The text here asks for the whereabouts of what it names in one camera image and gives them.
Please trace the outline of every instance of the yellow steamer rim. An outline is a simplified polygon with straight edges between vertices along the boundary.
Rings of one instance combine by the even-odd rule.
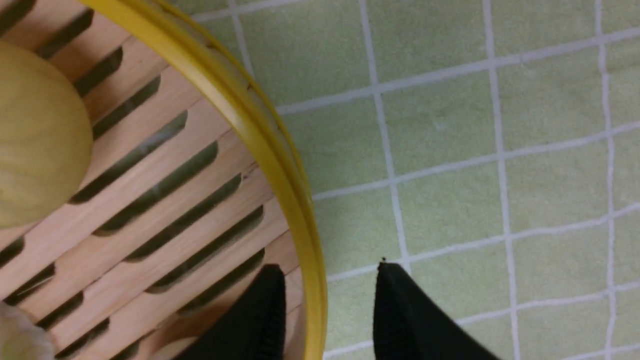
[[[56,2],[38,1],[48,3],[46,6]],[[273,105],[215,38],[168,3],[162,0],[79,2],[121,26],[184,76],[230,124],[255,158],[282,209],[300,264],[303,283],[300,319],[304,326],[296,332],[302,333],[303,338],[289,346],[287,358],[320,360],[327,323],[322,251],[300,157]],[[6,240],[9,234],[23,234],[17,231],[20,229],[0,233],[0,238]],[[8,274],[14,270],[17,271],[16,266],[0,278],[9,278]]]

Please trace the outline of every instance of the wooden steamer base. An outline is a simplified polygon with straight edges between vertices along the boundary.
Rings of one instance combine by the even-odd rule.
[[[287,357],[302,359],[306,311],[289,226],[262,169],[221,113],[141,40],[76,0],[0,0],[0,36],[47,58],[83,95],[101,130],[82,188],[181,115],[184,125],[108,186],[38,224],[0,231],[0,296],[48,330],[59,358],[145,360],[203,333],[260,264],[277,263],[287,274]],[[153,94],[140,95],[153,84]],[[104,230],[211,147],[212,162]],[[219,203],[185,223],[229,186]],[[162,246],[132,258],[158,236]]]

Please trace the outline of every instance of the wooden slat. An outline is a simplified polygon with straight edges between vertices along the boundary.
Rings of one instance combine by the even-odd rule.
[[[271,242],[265,248],[265,255],[263,264],[279,264],[283,272],[286,268],[289,268],[290,263],[296,263],[298,266],[297,258],[290,257],[295,253],[295,246],[292,242],[287,231],[280,236],[277,240]],[[227,291],[216,297],[210,304],[206,305],[199,311],[195,311],[186,316],[173,315],[165,325],[163,325],[156,332],[145,338],[138,349],[138,353],[131,360],[147,360],[154,352],[158,351],[163,346],[184,338],[192,336],[201,336],[206,330],[213,326],[218,319],[224,315],[234,302],[242,295],[242,293],[251,285],[251,282],[260,271],[260,266],[252,271],[247,276],[243,277],[240,281],[231,286]],[[292,336],[294,326],[296,325],[299,307],[294,308],[287,315],[287,340],[286,345],[289,344]]]
[[[302,304],[302,271],[300,267],[293,270],[285,278],[287,285],[287,312],[293,311]]]
[[[269,244],[268,250],[264,255],[265,264],[278,264],[285,275],[289,275],[293,270],[299,267],[298,255],[296,255],[296,247],[293,245],[293,237],[291,232],[287,231],[282,234],[273,243]]]
[[[220,138],[218,149],[212,165],[131,224],[112,236],[90,236],[62,255],[56,261],[56,276],[19,307],[41,320],[253,163],[233,132]]]
[[[83,304],[50,330],[58,348],[71,345],[160,280],[167,270],[177,268],[273,197],[271,187],[260,170],[243,175],[240,188],[231,198],[216,206],[169,243],[144,260],[118,264],[85,289]],[[226,253],[227,251],[222,250],[220,257]]]
[[[82,205],[64,205],[25,235],[25,248],[0,271],[0,297],[5,298],[98,227],[123,210],[228,127],[194,116],[186,128],[137,164],[103,192]]]
[[[15,1],[16,0],[0,0],[0,13],[13,5]]]
[[[136,297],[111,315],[108,332],[90,343],[76,359],[110,359],[132,340],[155,329],[165,318],[263,249],[287,228],[278,201],[270,200],[265,205],[265,217],[260,225],[231,245],[224,256],[208,261],[165,293],[143,293]]]
[[[300,317],[301,309],[302,307],[298,306],[287,313],[287,328],[284,339],[284,349],[289,348],[289,344],[291,344],[291,340],[293,340],[293,335],[296,333],[296,326],[298,325],[298,318]]]
[[[55,3],[57,0],[44,1]],[[125,29],[96,13],[91,27],[58,51],[50,62],[71,82],[75,82],[118,49],[130,36]]]
[[[118,71],[84,97],[93,122],[108,115],[168,66],[160,55],[134,37],[122,44],[122,52]]]
[[[307,309],[304,306],[298,308],[298,323],[295,331],[289,339],[289,346],[285,348],[284,360],[300,360],[305,358],[305,345],[307,338]]]
[[[0,250],[9,246],[12,242],[24,235],[35,224],[27,224],[24,226],[12,227],[10,229],[0,230]]]
[[[77,0],[38,0],[2,40],[34,51],[86,10]]]
[[[211,122],[225,122],[217,112],[211,115],[212,108],[208,101],[198,102],[199,99],[201,95],[198,90],[177,70],[169,68],[164,71],[158,93],[95,142],[93,161],[81,188],[102,175],[185,109],[189,108],[189,117],[208,117]]]

